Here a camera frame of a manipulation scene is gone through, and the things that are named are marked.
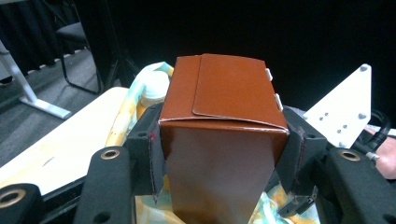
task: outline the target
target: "black curtain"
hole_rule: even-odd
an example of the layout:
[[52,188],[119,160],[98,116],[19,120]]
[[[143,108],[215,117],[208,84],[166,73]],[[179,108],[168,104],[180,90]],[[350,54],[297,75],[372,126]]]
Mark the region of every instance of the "black curtain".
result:
[[[64,1],[28,0],[0,6],[0,39],[24,75],[59,58],[56,30],[78,21]],[[74,48],[66,45],[66,53]]]
[[140,67],[202,53],[262,59],[282,103],[307,110],[368,63],[372,108],[396,127],[394,0],[126,2],[126,46]]

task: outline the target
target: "metal screw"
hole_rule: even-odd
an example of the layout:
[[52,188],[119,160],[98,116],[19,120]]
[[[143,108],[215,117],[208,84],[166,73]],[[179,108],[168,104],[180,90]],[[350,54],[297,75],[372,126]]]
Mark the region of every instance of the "metal screw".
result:
[[359,119],[365,119],[367,116],[363,113],[359,113]]
[[343,143],[343,142],[340,142],[340,143],[338,144],[338,146],[339,146],[339,147],[346,147],[347,145],[346,145],[345,143]]
[[366,157],[368,157],[371,161],[378,161],[379,159],[379,156],[374,152],[368,152]]
[[364,72],[368,69],[367,64],[362,64],[361,65],[361,72]]

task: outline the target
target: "white bracket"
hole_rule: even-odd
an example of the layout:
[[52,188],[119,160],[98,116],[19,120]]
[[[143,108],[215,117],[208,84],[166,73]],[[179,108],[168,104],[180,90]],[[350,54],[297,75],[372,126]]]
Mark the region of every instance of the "white bracket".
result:
[[350,148],[371,117],[372,68],[361,65],[303,118],[335,147]]
[[265,73],[267,74],[268,79],[270,79],[270,81],[272,81],[273,76],[271,74],[271,70],[269,68],[265,68]]

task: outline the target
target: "chair leg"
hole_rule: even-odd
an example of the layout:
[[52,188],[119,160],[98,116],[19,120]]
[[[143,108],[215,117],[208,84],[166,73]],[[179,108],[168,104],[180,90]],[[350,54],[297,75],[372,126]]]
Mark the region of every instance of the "chair leg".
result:
[[67,76],[67,72],[66,72],[66,65],[64,63],[64,54],[63,54],[63,47],[62,47],[62,43],[61,42],[62,42],[62,40],[58,40],[59,52],[60,52],[59,58],[61,59],[62,70],[64,72],[64,79],[66,80],[66,82],[70,86],[72,86],[74,88],[77,88],[77,89],[80,89],[82,91],[87,91],[87,92],[92,93],[92,94],[101,93],[102,92],[102,85],[101,85],[101,80],[100,80],[99,74],[97,72],[96,72],[96,78],[97,78],[97,83],[98,83],[98,90],[97,91],[92,91],[92,90],[86,89],[86,88],[81,87],[81,86],[79,86],[79,85],[77,85],[77,84],[75,84],[75,83],[73,83],[73,82],[71,82],[69,80],[69,77]]

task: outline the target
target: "box flap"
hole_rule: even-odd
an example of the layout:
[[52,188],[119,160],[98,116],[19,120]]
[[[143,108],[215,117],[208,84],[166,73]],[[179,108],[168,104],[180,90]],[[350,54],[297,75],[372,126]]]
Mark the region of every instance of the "box flap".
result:
[[178,57],[168,93],[166,93],[160,122],[197,119],[192,113],[201,56]]
[[192,112],[208,119],[236,119],[286,129],[274,95],[263,61],[204,54]]

